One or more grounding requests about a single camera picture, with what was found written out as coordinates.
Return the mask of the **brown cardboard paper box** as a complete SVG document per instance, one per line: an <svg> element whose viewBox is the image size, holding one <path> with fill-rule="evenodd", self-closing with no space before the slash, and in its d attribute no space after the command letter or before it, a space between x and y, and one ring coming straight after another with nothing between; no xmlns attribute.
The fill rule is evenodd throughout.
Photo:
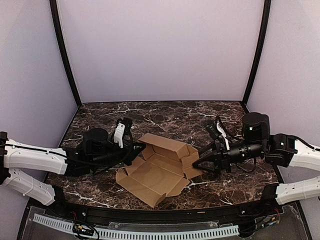
<svg viewBox="0 0 320 240"><path fill-rule="evenodd" d="M117 170L115 180L151 208L166 197L180 195L192 178L202 174L193 167L200 158L193 146L151 133L138 142L145 144L143 157L138 156L131 165Z"/></svg>

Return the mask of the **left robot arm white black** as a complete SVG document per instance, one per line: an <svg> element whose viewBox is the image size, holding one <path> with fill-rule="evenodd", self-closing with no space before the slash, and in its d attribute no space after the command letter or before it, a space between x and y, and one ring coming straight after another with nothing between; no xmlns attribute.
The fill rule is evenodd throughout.
<svg viewBox="0 0 320 240"><path fill-rule="evenodd" d="M22 144L0 133L0 184L9 186L45 206L63 205L62 188L45 184L22 169L46 171L67 177L80 177L108 170L124 163L131 165L145 149L133 140L130 130L116 129L112 136L102 128L86 131L76 148L45 148Z"/></svg>

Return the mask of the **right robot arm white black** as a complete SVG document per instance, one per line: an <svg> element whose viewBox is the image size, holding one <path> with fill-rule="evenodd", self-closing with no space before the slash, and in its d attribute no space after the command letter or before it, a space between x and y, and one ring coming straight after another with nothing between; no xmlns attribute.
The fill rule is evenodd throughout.
<svg viewBox="0 0 320 240"><path fill-rule="evenodd" d="M319 171L320 148L295 135L270 133L266 114L249 112L242 118L242 137L229 142L228 131L220 117L208 121L205 129L212 142L200 151L200 158L192 166L197 170L219 175L231 172L231 165L261 158L267 164L281 167L300 167ZM320 195L320 178L313 177L293 183L274 183L263 189L260 202L284 205Z"/></svg>

